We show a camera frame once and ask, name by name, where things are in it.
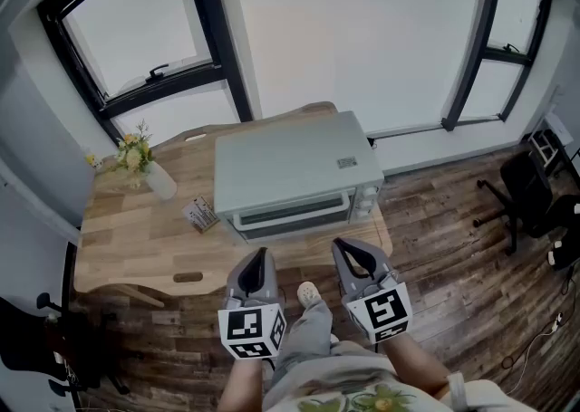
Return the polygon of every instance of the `window frame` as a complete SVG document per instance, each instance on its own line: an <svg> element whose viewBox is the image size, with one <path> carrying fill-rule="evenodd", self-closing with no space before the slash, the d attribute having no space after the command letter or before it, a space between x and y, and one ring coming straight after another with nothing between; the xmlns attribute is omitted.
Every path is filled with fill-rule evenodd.
<svg viewBox="0 0 580 412"><path fill-rule="evenodd" d="M542 38L546 29L547 20L550 16L551 4L552 0L540 1L536 17L536 26L534 27L534 32L532 33L527 52L518 53L488 46L489 35L493 26L498 0L483 0L481 17L479 18L463 75L459 81L459 86L449 108L448 115L441 120L441 125L445 130L452 131L458 126L489 122L491 120L502 120L505 122L508 119L509 114L514 109L517 99L524 88L532 65L536 60L537 52L542 43ZM460 121L459 117L467 103L469 93L471 92L473 83L478 75L479 66L483 60L512 62L514 64L523 65L524 67L514 85L511 95L507 99L506 105L499 114L496 116L490 115L484 118Z"/></svg>
<svg viewBox="0 0 580 412"><path fill-rule="evenodd" d="M221 0L194 0L208 44L210 63L204 62L180 72L162 75L107 101L63 23L64 17L83 1L43 0L38 5L38 13L56 55L74 87L114 143L118 143L121 134L112 118L180 91L215 81L227 81L240 121L254 119Z"/></svg>

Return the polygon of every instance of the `wooden table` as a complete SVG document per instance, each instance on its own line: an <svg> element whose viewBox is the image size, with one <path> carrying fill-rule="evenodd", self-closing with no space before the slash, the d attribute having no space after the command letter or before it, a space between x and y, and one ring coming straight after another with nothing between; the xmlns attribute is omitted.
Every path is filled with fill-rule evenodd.
<svg viewBox="0 0 580 412"><path fill-rule="evenodd" d="M199 234L181 214L193 198L213 204L216 137L266 124L286 124L336 112L332 103L313 103L265 120L189 130L153 149L157 162L178 184L177 194L161 202L143 185L130 190L119 174L99 173L84 211L74 269L74 288L89 292L114 284L130 296L162 307L137 291L142 285L171 295L205 294L226 284L231 269L256 244L239 243L222 224ZM336 236L378 245L392 253L391 238L376 206L366 221L265 244L277 269L333 264Z"/></svg>

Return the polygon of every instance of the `white sneaker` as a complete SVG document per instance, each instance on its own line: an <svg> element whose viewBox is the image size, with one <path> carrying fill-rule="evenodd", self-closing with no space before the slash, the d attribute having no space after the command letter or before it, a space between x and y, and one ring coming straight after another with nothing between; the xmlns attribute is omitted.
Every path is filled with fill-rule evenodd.
<svg viewBox="0 0 580 412"><path fill-rule="evenodd" d="M320 298L320 293L318 288L312 282L302 282L298 287L298 301L302 304L304 308L310 305L310 301L316 298Z"/></svg>

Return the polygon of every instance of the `white vase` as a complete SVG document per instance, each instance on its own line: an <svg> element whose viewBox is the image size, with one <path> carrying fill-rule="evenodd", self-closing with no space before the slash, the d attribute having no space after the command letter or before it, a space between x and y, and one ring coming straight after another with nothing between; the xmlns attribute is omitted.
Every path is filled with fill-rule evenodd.
<svg viewBox="0 0 580 412"><path fill-rule="evenodd" d="M151 161L147 168L145 181L151 190L161 199L173 198L178 191L178 184L173 178L155 161Z"/></svg>

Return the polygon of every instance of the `forearm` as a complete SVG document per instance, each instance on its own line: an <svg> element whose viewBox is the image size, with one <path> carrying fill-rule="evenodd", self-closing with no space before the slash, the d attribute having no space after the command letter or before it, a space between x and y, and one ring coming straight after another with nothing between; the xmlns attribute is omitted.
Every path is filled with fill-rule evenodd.
<svg viewBox="0 0 580 412"><path fill-rule="evenodd" d="M386 340L382 347L404 383L432 396L447 386L449 370L409 334L402 333Z"/></svg>
<svg viewBox="0 0 580 412"><path fill-rule="evenodd" d="M217 412L262 410L262 361L236 360L221 395Z"/></svg>

